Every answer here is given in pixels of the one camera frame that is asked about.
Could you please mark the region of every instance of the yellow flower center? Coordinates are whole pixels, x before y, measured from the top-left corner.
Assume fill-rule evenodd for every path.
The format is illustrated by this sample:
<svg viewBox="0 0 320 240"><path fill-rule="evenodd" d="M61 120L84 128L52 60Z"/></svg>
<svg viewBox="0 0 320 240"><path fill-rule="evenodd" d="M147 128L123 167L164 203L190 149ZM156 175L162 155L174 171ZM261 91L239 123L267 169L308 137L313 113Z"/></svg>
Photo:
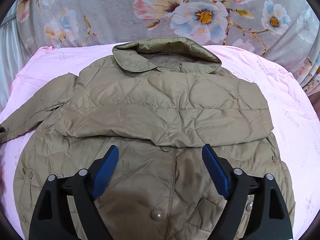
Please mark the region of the yellow flower center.
<svg viewBox="0 0 320 240"><path fill-rule="evenodd" d="M270 19L270 25L272 27L279 27L280 26L278 19L274 16L271 17L271 19Z"/></svg>
<svg viewBox="0 0 320 240"><path fill-rule="evenodd" d="M201 10L196 12L197 20L202 24L210 24L212 22L213 13L212 11Z"/></svg>
<svg viewBox="0 0 320 240"><path fill-rule="evenodd" d="M46 33L50 34L51 36L54 36L54 31L46 30Z"/></svg>

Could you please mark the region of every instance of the pink bedsheet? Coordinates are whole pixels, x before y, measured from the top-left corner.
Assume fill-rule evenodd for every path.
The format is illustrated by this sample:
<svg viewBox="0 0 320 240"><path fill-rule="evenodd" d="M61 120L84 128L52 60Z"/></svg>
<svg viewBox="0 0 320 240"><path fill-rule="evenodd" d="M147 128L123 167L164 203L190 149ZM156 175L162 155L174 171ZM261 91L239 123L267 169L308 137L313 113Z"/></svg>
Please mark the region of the pink bedsheet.
<svg viewBox="0 0 320 240"><path fill-rule="evenodd" d="M112 54L113 46L40 48L12 83L12 94L0 114L0 123L47 82L68 72L78 75L93 61ZM320 209L318 117L300 85L280 65L236 47L211 45L206 48L234 75L257 83L268 101L281 159L287 163L292 176L296 201L293 235L299 239ZM1 203L8 220L22 237L12 185L19 156L32 133L5 143L0 149L4 182Z"/></svg>

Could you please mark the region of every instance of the khaki jacket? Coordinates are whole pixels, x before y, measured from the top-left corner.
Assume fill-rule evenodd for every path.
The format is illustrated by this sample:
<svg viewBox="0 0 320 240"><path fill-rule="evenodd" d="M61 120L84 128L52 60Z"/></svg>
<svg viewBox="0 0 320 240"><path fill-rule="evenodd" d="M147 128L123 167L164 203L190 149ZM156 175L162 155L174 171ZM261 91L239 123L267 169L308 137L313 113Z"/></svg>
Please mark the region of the khaki jacket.
<svg viewBox="0 0 320 240"><path fill-rule="evenodd" d="M73 176L111 145L119 148L119 163L96 206L115 240L207 239L226 203L202 161L207 143L249 175L273 174L293 224L291 178L267 101L256 84L189 39L117 45L79 77L53 79L2 123L0 143L37 125L13 185L26 238L48 175ZM84 239L72 199L70 210ZM236 239L249 215L245 209Z"/></svg>

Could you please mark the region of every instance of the blue gripper pad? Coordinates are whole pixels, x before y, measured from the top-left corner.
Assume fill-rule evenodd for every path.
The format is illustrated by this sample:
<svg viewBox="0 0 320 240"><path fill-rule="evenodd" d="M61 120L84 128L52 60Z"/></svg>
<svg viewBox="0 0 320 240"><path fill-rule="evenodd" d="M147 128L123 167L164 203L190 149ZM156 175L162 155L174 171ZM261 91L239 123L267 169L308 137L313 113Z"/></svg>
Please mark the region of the blue gripper pad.
<svg viewBox="0 0 320 240"><path fill-rule="evenodd" d="M91 192L91 196L94 200L101 196L108 186L111 176L117 166L118 160L119 150L116 146L114 146L101 165L97 175L93 179L93 190Z"/></svg>
<svg viewBox="0 0 320 240"><path fill-rule="evenodd" d="M207 167L218 194L224 196L225 199L228 199L230 196L228 177L223 172L218 160L207 145L202 148L202 160Z"/></svg>

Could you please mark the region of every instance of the jacket pocket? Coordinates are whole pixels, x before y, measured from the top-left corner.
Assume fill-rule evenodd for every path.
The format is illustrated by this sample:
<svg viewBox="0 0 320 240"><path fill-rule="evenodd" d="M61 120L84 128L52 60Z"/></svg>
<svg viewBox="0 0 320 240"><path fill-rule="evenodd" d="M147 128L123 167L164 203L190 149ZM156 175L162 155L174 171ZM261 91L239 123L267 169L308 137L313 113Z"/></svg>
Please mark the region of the jacket pocket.
<svg viewBox="0 0 320 240"><path fill-rule="evenodd" d="M248 198L246 205L252 200L252 198ZM225 204L225 200L222 200L218 203L213 203L206 198L201 198L194 212L188 219L188 223L194 227L197 227L200 231L205 231L210 234L216 226L223 212ZM250 213L244 209L244 213L234 239L240 239L243 237L249 221L249 216Z"/></svg>
<svg viewBox="0 0 320 240"><path fill-rule="evenodd" d="M201 198L194 212L188 219L188 223L207 232L211 232L217 224L225 201L215 204L206 198Z"/></svg>

